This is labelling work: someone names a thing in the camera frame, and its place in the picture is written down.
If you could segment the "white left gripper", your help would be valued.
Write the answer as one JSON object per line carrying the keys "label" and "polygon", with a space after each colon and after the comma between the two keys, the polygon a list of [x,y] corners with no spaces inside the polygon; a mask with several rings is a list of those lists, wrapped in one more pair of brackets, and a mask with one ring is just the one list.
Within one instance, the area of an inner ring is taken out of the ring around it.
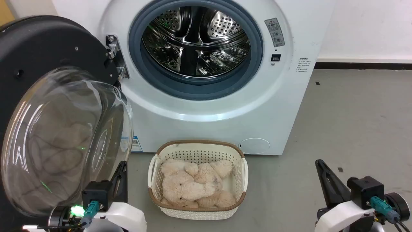
{"label": "white left gripper", "polygon": [[86,206],[71,207],[70,222],[73,224],[86,223],[77,228],[80,232],[146,232],[147,223],[144,213],[128,204],[128,172],[127,161],[119,162],[112,175],[114,203],[107,210],[103,204],[92,201]]}

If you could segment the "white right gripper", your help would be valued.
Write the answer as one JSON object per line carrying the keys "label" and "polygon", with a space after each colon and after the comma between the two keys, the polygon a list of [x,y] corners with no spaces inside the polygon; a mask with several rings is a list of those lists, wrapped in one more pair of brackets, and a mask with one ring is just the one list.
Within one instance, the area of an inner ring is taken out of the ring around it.
{"label": "white right gripper", "polygon": [[315,167],[321,184],[326,208],[330,209],[322,215],[315,225],[315,232],[339,232],[350,224],[371,214],[373,208],[362,209],[351,200],[351,192],[324,160],[316,160]]}

